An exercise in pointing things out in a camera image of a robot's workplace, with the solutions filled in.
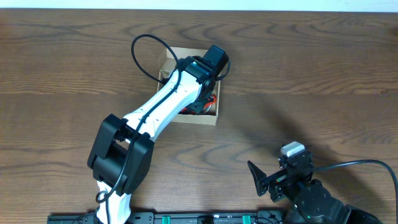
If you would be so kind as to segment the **cardboard box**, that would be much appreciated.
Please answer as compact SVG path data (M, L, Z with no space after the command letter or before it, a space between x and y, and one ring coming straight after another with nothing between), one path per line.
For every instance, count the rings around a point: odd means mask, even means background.
M171 49L176 54L177 58L186 58L188 56L204 56L207 50L203 49L188 49L182 47L171 47ZM163 78L168 78L170 72L174 69L176 62L174 57L170 53L170 51L165 48L160 53L159 59L159 80ZM212 94L216 95L217 102L212 106L211 110L207 114L203 115L192 115L192 114L178 114L172 122L174 123L190 123L190 124L205 124L205 125L212 125L215 126L218 120L218 112L219 112L219 103L220 103L220 85L221 82L216 82L215 89L213 90Z

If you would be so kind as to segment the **orange utility knife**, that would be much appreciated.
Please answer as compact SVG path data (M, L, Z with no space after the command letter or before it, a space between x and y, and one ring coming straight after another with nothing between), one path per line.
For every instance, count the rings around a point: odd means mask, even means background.
M208 100L207 100L207 102L206 103L216 103L217 102L217 97L216 97L216 95L214 95L214 94L212 94L209 98L208 98ZM189 109L189 108L183 108L181 111L180 111L180 114L192 114L192 115L199 115L201 112L199 112L199 113L197 113L197 112L195 112L195 111L193 111L192 109Z

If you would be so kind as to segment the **white tape roll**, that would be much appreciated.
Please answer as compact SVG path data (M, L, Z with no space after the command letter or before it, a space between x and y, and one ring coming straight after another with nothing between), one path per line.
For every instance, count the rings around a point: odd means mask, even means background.
M206 103L206 104L204 105L204 107L203 107L203 109L202 109L200 115L209 113L213 105L214 105L214 103Z

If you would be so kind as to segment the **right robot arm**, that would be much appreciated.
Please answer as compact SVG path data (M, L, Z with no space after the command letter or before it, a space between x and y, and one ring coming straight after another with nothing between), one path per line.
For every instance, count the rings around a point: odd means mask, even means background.
M291 212L302 218L305 223L358 224L380 223L368 212L345 205L331 196L318 179L313 179L315 170L312 153L301 150L289 156L279 157L280 171L266 175L254 163L248 161L248 167L254 179L258 196L270 194L276 203L283 199L292 202Z

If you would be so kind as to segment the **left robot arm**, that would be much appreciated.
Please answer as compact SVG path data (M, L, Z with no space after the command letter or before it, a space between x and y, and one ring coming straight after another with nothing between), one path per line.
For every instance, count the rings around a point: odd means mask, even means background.
M94 223L126 223L132 193L147 175L154 143L178 114L203 115L215 108L214 88L229 57L212 45L204 56L178 61L167 83L145 104L123 118L110 114L101 123L88 167L99 186Z

